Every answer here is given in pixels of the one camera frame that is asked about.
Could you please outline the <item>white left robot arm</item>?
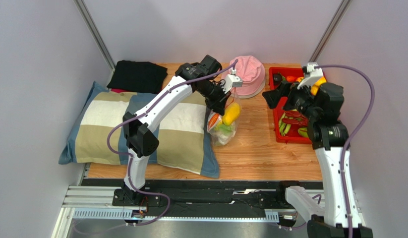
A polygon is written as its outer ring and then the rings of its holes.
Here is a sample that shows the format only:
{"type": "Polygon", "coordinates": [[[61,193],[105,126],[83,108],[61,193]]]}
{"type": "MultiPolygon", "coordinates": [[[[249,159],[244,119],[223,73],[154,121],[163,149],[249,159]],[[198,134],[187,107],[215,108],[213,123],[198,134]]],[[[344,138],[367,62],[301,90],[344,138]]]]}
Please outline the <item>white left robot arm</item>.
{"type": "Polygon", "coordinates": [[[121,128],[126,138],[128,157],[126,176],[121,188],[116,189],[113,206],[137,206],[147,198],[170,197],[163,193],[143,191],[145,172],[149,157],[157,150],[159,141],[154,135],[162,120],[186,97],[198,92],[205,99],[204,120],[208,120],[211,111],[222,113],[231,95],[225,81],[214,82],[218,75],[235,69],[237,61],[223,68],[221,64],[206,55],[201,62],[184,63],[175,72],[169,84],[150,103],[135,113],[127,112],[122,123],[115,126],[107,136],[107,146],[115,154],[123,155],[110,145],[113,133],[121,128]]]}

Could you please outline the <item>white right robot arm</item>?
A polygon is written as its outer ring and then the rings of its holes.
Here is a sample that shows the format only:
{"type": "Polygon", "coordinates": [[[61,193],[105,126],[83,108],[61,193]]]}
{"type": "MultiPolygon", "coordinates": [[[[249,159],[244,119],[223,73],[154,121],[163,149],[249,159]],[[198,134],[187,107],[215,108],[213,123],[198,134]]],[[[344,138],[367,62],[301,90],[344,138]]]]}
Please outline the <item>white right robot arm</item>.
{"type": "Polygon", "coordinates": [[[322,173],[324,206],[295,182],[284,189],[284,199],[305,220],[310,238],[373,237],[372,229],[362,223],[353,195],[350,136],[339,120],[343,92],[339,85],[324,83],[312,95],[308,86],[283,81],[275,90],[262,94],[269,108],[274,109],[285,97],[283,109],[296,110],[308,120],[308,137],[322,173]]]}

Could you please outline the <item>white cauliflower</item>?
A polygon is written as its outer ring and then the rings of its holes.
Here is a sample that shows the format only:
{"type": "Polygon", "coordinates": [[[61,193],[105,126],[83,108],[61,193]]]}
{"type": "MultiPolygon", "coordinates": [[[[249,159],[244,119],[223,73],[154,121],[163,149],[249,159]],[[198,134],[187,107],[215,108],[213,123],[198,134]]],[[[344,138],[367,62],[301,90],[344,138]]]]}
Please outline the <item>white cauliflower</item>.
{"type": "Polygon", "coordinates": [[[236,126],[234,123],[231,125],[221,124],[211,132],[213,137],[213,144],[215,146],[224,146],[227,145],[231,139],[236,134],[236,126]]]}

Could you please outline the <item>clear orange-zip bag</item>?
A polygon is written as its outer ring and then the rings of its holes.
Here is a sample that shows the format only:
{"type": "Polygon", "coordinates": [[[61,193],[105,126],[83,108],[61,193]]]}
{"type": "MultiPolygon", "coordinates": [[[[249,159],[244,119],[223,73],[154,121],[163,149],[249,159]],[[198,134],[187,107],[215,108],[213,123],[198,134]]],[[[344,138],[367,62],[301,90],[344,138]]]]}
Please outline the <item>clear orange-zip bag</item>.
{"type": "Polygon", "coordinates": [[[235,137],[241,111],[240,98],[235,93],[228,98],[223,116],[210,111],[207,132],[211,135],[213,146],[225,146],[235,137]]]}

